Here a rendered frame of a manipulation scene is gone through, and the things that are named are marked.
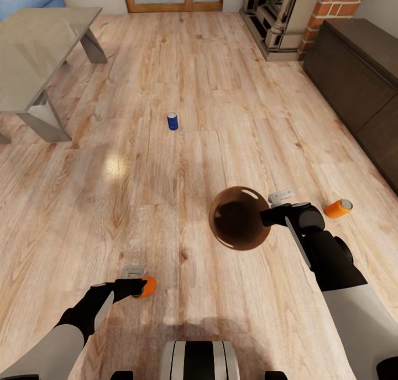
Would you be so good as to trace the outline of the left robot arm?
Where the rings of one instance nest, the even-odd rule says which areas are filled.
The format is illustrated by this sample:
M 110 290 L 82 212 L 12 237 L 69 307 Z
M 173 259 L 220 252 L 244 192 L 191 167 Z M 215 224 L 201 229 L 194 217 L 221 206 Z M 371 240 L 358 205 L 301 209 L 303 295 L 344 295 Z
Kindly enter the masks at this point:
M 111 305 L 131 294 L 141 294 L 147 280 L 142 266 L 123 267 L 120 279 L 95 284 L 73 308 L 23 357 L 0 374 L 0 380 L 67 380 L 80 353 Z

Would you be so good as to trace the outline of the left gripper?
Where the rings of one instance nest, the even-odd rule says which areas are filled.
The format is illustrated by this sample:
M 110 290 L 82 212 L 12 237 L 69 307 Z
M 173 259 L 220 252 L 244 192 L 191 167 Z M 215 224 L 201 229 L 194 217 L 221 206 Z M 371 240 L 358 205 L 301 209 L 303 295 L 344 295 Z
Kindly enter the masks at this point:
M 131 294 L 141 294 L 142 288 L 147 283 L 147 280 L 142 281 L 141 278 L 117 279 L 115 282 L 120 283 L 123 287 L 123 296 L 121 297 L 121 300 L 123 300 Z

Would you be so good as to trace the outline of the trash can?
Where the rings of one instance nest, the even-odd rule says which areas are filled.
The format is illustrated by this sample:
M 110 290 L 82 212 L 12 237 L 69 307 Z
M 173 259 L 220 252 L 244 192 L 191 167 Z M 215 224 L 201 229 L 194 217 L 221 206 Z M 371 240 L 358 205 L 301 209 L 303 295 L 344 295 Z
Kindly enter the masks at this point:
M 248 190 L 258 199 L 242 190 Z M 208 223 L 214 237 L 234 251 L 258 248 L 268 238 L 272 226 L 265 227 L 260 212 L 270 209 L 257 191 L 232 186 L 221 191 L 208 208 Z

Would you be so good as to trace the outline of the can of soda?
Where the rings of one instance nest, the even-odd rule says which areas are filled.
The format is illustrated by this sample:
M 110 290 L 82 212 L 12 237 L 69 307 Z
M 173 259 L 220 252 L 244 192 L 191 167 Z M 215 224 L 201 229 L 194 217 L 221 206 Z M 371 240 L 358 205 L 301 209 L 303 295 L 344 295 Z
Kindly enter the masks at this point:
M 171 131 L 175 131 L 178 129 L 178 119 L 177 115 L 174 112 L 168 113 L 167 120 Z
M 339 218 L 352 211 L 353 204 L 349 200 L 339 200 L 327 208 L 325 208 L 325 213 L 330 218 Z
M 156 290 L 156 280 L 153 277 L 146 277 L 143 278 L 142 281 L 147 280 L 147 283 L 145 286 L 142 288 L 142 293 L 141 294 L 131 294 L 131 296 L 134 299 L 142 299 L 144 297 L 147 297 L 149 295 L 152 295 L 152 293 Z

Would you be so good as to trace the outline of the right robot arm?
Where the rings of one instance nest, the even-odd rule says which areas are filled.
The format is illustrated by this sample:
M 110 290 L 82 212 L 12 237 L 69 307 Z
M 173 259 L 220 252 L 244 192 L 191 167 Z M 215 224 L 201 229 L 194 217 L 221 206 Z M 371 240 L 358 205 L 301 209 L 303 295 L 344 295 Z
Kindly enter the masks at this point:
M 307 266 L 315 273 L 357 380 L 398 380 L 398 324 L 354 265 L 350 248 L 324 230 L 310 202 L 282 204 L 295 192 L 273 192 L 260 212 L 265 227 L 289 227 Z

